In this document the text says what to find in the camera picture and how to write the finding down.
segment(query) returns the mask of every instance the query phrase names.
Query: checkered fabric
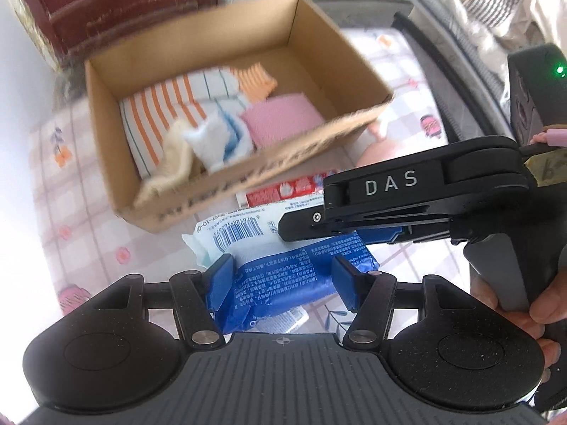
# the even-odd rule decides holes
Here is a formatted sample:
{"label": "checkered fabric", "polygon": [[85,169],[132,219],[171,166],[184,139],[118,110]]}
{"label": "checkered fabric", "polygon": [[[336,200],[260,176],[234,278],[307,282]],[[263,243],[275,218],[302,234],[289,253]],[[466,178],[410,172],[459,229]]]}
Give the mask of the checkered fabric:
{"label": "checkered fabric", "polygon": [[[349,39],[395,90],[396,98],[384,112],[390,120],[388,136],[409,142],[416,152],[444,145],[442,128],[438,137],[420,122],[424,115],[438,117],[437,109],[409,47],[389,43],[398,35],[391,29],[382,33],[347,31]],[[383,44],[383,40],[394,51],[379,53],[382,47],[376,48],[376,44]],[[362,136],[347,148],[349,156],[343,149],[336,149],[290,170],[287,179],[299,177],[302,170],[303,174],[315,174],[331,168],[348,169],[370,143],[369,138]],[[237,209],[236,198],[231,197],[158,234],[147,233],[115,216],[97,161],[86,98],[34,129],[29,144],[38,225],[63,314],[126,274],[140,273],[147,282],[159,282],[177,272],[198,268],[181,234],[193,232],[196,222],[213,214]],[[460,248],[447,241],[374,245],[370,250],[382,270],[399,281],[419,282],[423,275],[436,273],[468,291],[468,264]],[[338,295],[304,307],[310,318],[299,329],[302,332],[344,333],[354,317]],[[415,312],[396,311],[391,334],[410,324],[412,318]],[[150,311],[150,320],[176,334],[171,311]]]}

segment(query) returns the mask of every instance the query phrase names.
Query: wet wipes package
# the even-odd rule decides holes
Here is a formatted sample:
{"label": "wet wipes package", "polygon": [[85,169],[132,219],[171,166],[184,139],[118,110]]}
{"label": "wet wipes package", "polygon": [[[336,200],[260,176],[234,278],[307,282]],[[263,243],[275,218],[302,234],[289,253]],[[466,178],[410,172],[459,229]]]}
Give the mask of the wet wipes package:
{"label": "wet wipes package", "polygon": [[[225,334],[250,330],[263,318],[335,293],[331,260],[336,255],[345,256],[362,272],[378,269],[356,232],[322,240],[282,241],[278,224],[284,213],[322,203],[322,195],[312,194],[221,214],[199,222],[194,234],[183,235],[202,267],[209,268],[223,254],[234,258],[237,272],[232,287],[222,303],[210,308]],[[381,229],[372,241],[389,241],[392,235],[392,229]]]}

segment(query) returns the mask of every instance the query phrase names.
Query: striped cloth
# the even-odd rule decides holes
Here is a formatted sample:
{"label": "striped cloth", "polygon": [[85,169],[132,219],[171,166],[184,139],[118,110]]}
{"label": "striped cloth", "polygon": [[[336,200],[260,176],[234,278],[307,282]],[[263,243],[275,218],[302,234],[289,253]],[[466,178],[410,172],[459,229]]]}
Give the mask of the striped cloth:
{"label": "striped cloth", "polygon": [[198,127],[219,108],[239,116],[276,86],[260,64],[245,70],[216,67],[185,73],[123,99],[120,112],[140,176],[154,173],[163,157],[163,139],[177,118]]}

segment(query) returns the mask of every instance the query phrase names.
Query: white wall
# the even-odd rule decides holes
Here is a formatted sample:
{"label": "white wall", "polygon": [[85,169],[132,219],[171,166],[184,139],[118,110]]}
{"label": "white wall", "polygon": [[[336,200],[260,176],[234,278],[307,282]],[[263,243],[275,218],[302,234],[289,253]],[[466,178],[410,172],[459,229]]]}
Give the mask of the white wall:
{"label": "white wall", "polygon": [[28,343],[60,316],[41,249],[27,133],[52,111],[54,74],[0,0],[0,414],[36,407],[22,372]]}

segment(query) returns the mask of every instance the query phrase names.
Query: blue plastic package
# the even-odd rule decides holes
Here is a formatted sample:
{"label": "blue plastic package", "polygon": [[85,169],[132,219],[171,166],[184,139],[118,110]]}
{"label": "blue plastic package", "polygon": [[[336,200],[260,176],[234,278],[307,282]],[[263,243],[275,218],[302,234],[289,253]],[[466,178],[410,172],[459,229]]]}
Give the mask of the blue plastic package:
{"label": "blue plastic package", "polygon": [[260,318],[335,293],[331,262],[339,254],[361,272],[379,267],[356,232],[253,260],[238,268],[230,291],[214,312],[215,322],[223,334],[245,331]]}

